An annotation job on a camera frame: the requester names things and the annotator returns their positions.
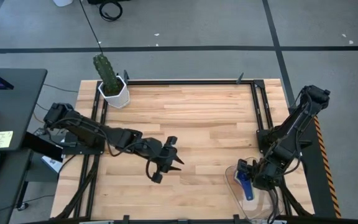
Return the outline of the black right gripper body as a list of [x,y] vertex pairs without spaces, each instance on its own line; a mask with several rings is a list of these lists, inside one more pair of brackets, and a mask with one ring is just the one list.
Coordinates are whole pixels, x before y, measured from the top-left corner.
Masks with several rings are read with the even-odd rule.
[[252,185],[259,190],[272,190],[280,185],[277,176],[278,167],[272,163],[254,163],[252,168]]

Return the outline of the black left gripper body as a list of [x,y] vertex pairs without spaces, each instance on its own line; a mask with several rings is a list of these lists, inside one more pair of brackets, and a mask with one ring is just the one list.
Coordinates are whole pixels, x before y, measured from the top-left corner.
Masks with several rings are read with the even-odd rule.
[[177,155],[177,149],[174,147],[176,141],[176,136],[169,136],[165,144],[162,144],[155,138],[147,139],[151,161],[157,166],[156,173],[169,172],[169,167],[172,166],[174,158]]

